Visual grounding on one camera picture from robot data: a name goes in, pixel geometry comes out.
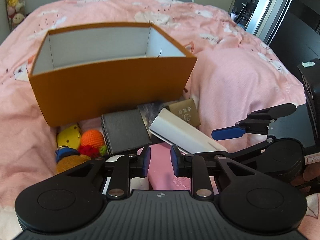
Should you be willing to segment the person's right hand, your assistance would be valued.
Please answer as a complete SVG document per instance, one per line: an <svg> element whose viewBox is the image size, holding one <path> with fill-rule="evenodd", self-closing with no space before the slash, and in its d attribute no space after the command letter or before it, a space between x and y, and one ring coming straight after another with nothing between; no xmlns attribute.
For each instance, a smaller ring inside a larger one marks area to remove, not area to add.
<svg viewBox="0 0 320 240"><path fill-rule="evenodd" d="M305 196L319 192L319 163L306 165L303 173L291 181L291 185L298 188Z"/></svg>

